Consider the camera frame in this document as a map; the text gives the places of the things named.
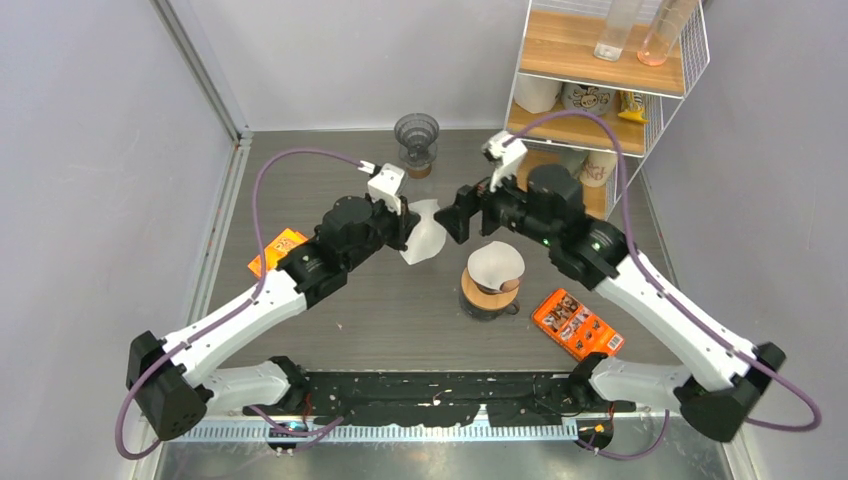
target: white ruler strip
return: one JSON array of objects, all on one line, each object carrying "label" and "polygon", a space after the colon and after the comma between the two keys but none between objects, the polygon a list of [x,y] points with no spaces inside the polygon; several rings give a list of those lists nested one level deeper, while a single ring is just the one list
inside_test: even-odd
[{"label": "white ruler strip", "polygon": [[[309,429],[320,425],[309,423]],[[204,420],[185,435],[172,440],[176,443],[298,443],[314,437],[296,438],[271,436],[271,427],[261,419]],[[491,441],[574,441],[577,422],[563,418],[561,425],[533,427],[490,427],[486,418],[475,419],[464,427],[336,427],[322,443],[378,442],[491,442]]]}]

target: white wall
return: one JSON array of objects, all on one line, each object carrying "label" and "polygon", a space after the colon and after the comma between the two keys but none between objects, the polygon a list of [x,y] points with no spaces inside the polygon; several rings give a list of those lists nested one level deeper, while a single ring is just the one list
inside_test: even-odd
[{"label": "white wall", "polygon": [[[712,63],[645,166],[684,291],[819,401],[808,434],[752,429],[763,478],[845,478],[848,4],[713,2]],[[754,416],[810,419],[780,386]]]},{"label": "white wall", "polygon": [[503,126],[528,0],[190,3],[226,89],[263,131],[391,128],[413,111]]},{"label": "white wall", "polygon": [[0,477],[114,478],[129,342],[184,324],[232,147],[148,0],[0,12]]}]

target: shelf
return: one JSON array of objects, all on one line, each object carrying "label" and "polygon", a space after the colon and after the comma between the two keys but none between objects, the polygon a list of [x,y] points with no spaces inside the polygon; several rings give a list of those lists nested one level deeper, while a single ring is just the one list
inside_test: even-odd
[{"label": "shelf", "polygon": [[648,25],[635,25],[621,58],[608,62],[594,56],[603,28],[600,17],[531,11],[519,73],[683,98],[680,42],[664,64],[649,67],[636,58]]},{"label": "shelf", "polygon": [[[612,109],[603,116],[618,135],[625,155],[642,157],[645,155],[645,126],[619,118],[620,99],[615,95]],[[557,101],[551,112],[562,110],[562,102]],[[512,102],[509,109],[506,128],[517,132],[533,120],[550,112],[530,113]],[[530,130],[530,137],[552,140],[576,148],[594,150],[612,150],[612,142],[603,130],[591,120],[580,117],[557,118]]]},{"label": "shelf", "polygon": [[[518,183],[518,187],[522,190],[527,190],[527,176],[534,168],[539,165],[558,162],[559,155],[556,153],[530,150],[515,173],[515,180]],[[587,187],[583,185],[583,203],[586,204],[586,213],[601,220],[606,219],[607,187],[610,183],[607,182],[603,187]]]}]

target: yellow snack bag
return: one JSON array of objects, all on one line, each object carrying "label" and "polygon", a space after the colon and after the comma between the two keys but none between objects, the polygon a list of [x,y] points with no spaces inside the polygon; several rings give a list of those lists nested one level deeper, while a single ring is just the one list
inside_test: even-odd
[{"label": "yellow snack bag", "polygon": [[625,91],[618,93],[621,95],[621,112],[618,116],[631,122],[641,123],[642,125],[648,123],[642,94]]},{"label": "yellow snack bag", "polygon": [[[308,238],[296,230],[292,230],[290,228],[283,230],[283,233],[279,234],[273,242],[265,247],[265,261],[267,262],[266,266],[268,267],[266,268],[266,271],[271,271],[276,268],[277,262],[279,262],[281,258],[285,257],[287,253],[294,249],[294,247],[300,245],[306,240],[308,240]],[[252,262],[247,264],[247,268],[256,275],[256,278],[259,278],[259,267],[259,255],[257,255]]]}]

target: orange package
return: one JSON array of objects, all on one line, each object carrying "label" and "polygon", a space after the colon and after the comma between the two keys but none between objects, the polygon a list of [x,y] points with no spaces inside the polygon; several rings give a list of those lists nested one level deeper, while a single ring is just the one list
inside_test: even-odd
[{"label": "orange package", "polygon": [[[273,242],[271,242],[267,247],[265,247],[265,261],[267,262],[266,271],[271,271],[277,266],[277,262],[280,261],[281,258],[285,257],[294,247],[300,245],[301,243],[309,240],[302,233],[287,228],[283,230],[283,233],[277,236]],[[259,278],[259,255],[253,259],[252,262],[247,264],[247,268],[256,275],[256,278]]]},{"label": "orange package", "polygon": [[533,322],[578,361],[592,352],[614,356],[624,337],[560,288],[533,312]]}]

